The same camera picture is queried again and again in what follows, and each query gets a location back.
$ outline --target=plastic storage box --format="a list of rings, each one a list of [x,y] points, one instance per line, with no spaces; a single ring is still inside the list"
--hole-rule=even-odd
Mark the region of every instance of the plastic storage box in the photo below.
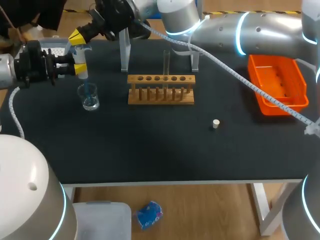
[[[73,204],[77,219],[76,240],[131,240],[131,209],[121,202]]]
[[[250,55],[251,82],[281,103],[300,112],[309,104],[307,84],[295,60],[283,56]],[[259,94],[261,112],[267,116],[289,115]]]

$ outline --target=white cord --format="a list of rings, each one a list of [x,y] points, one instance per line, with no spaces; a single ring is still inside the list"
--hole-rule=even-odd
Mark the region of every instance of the white cord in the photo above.
[[[284,105],[282,102],[278,101],[277,99],[275,99],[274,97],[270,96],[268,93],[266,93],[265,91],[262,91],[260,88],[258,88],[256,85],[252,84],[250,81],[248,81],[247,79],[245,79],[243,76],[241,76],[240,74],[238,74],[237,72],[235,72],[232,68],[230,68],[229,66],[227,66],[225,63],[223,63],[222,61],[220,61],[218,58],[216,58],[215,56],[213,56],[212,54],[210,54],[209,52],[207,52],[206,50],[202,49],[201,47],[198,47],[194,44],[188,43],[188,42],[184,42],[184,41],[178,41],[178,40],[174,40],[172,38],[169,38],[166,35],[163,35],[162,33],[154,30],[153,28],[149,27],[148,25],[144,24],[143,22],[140,22],[140,24],[148,29],[149,31],[151,31],[152,33],[160,36],[161,38],[163,38],[164,40],[171,42],[173,44],[178,44],[178,45],[182,45],[182,46],[186,46],[188,48],[192,48],[200,53],[203,53],[204,55],[206,55],[209,59],[211,59],[212,61],[214,61],[216,64],[218,64],[220,67],[222,67],[223,69],[225,69],[226,71],[228,71],[230,74],[232,74],[234,77],[236,77],[238,80],[240,80],[243,84],[245,84],[247,87],[249,87],[250,89],[252,89],[253,91],[255,91],[256,93],[258,93],[259,95],[261,95],[262,97],[264,97],[265,99],[267,99],[268,101],[272,102],[273,104],[277,105],[280,109],[282,109],[283,111],[289,113],[290,115],[292,115],[293,117],[295,117],[296,119],[300,120],[301,122],[303,122],[306,125],[314,125],[315,123],[313,121],[311,121],[310,119],[306,118],[305,116],[301,115],[300,113],[296,112],[295,110],[293,110],[292,108]]]
[[[14,121],[16,127],[17,127],[18,130],[19,130],[20,137],[21,137],[22,139],[25,139],[24,130],[22,129],[22,126],[21,126],[21,124],[20,124],[20,122],[19,122],[19,120],[18,120],[18,118],[17,118],[17,116],[16,116],[16,114],[15,114],[15,110],[14,110],[14,97],[15,97],[16,93],[19,92],[19,90],[20,90],[20,87],[16,87],[16,88],[12,91],[12,93],[11,93],[11,95],[10,95],[10,97],[9,97],[9,110],[10,110],[10,114],[11,114],[11,116],[12,116],[12,118],[13,118],[13,121]]]

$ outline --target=test tube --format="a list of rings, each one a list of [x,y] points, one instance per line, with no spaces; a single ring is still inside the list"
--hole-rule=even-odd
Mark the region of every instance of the test tube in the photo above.
[[[169,79],[169,67],[170,67],[170,50],[163,51],[163,80]],[[162,88],[168,88],[168,84],[162,84]]]

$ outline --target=glowing blue ring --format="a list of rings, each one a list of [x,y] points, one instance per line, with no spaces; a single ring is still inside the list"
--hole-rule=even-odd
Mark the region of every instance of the glowing blue ring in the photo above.
[[[172,35],[172,36],[181,35],[181,34],[186,34],[186,33],[190,32],[190,31],[196,29],[199,24],[200,24],[200,19],[199,19],[199,21],[198,21],[195,25],[193,25],[192,27],[190,27],[190,28],[187,29],[187,30],[180,31],[180,32],[174,32],[174,33],[168,32],[168,31],[165,31],[165,32],[166,32],[168,35]]]
[[[240,33],[241,33],[241,27],[242,24],[244,23],[245,17],[249,14],[250,12],[246,12],[245,14],[243,14],[238,22],[238,25],[236,26],[236,30],[235,30],[235,44],[236,44],[236,48],[238,49],[238,52],[241,55],[246,55],[244,53],[244,51],[242,51],[241,45],[240,45]]]
[[[306,40],[308,43],[313,44],[313,45],[317,45],[318,43],[316,41],[312,41],[309,38],[307,38],[304,33],[302,33],[302,37],[304,40]]]
[[[320,228],[318,227],[318,225],[316,224],[315,220],[313,219],[313,217],[311,216],[309,209],[307,207],[307,203],[306,203],[306,199],[305,199],[305,185],[306,185],[306,180],[308,178],[308,175],[305,177],[303,184],[302,184],[302,203],[303,203],[303,207],[305,210],[306,215],[308,216],[310,222],[312,223],[312,225],[314,226],[314,228],[318,231],[318,233],[320,234]]]
[[[63,192],[63,212],[62,212],[62,216],[61,216],[61,219],[60,219],[60,222],[58,224],[58,226],[56,227],[54,233],[52,234],[52,236],[49,238],[49,240],[53,240],[55,238],[55,236],[57,235],[61,225],[62,225],[62,222],[64,221],[64,218],[65,218],[65,214],[66,214],[66,208],[67,208],[67,198],[66,198],[66,193],[65,193],[65,189],[64,187],[61,185],[60,183],[60,186],[62,188],[62,192]]]

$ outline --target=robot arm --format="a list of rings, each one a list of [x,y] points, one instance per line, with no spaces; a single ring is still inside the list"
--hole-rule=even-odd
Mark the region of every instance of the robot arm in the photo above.
[[[210,53],[284,56],[314,66],[320,62],[318,0],[303,1],[302,21],[282,14],[247,12],[203,22],[194,0],[96,0],[96,9],[90,11],[92,23],[78,27],[69,41],[78,45],[98,34],[113,36],[132,21],[143,22],[158,12],[170,38],[190,41]],[[177,45],[172,48],[178,54],[189,51]]]

